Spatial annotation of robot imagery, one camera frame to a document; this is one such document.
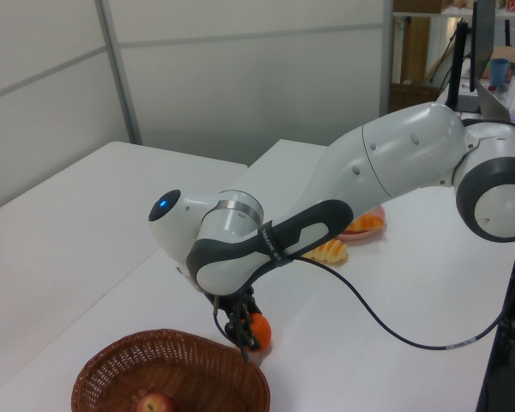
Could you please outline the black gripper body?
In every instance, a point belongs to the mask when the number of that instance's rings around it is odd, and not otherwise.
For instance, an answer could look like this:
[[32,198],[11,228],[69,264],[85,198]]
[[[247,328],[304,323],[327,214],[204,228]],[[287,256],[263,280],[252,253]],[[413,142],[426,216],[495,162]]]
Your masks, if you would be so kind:
[[256,303],[253,287],[247,287],[240,293],[221,296],[219,308],[225,312],[228,323],[232,325],[243,324],[253,313],[262,313]]

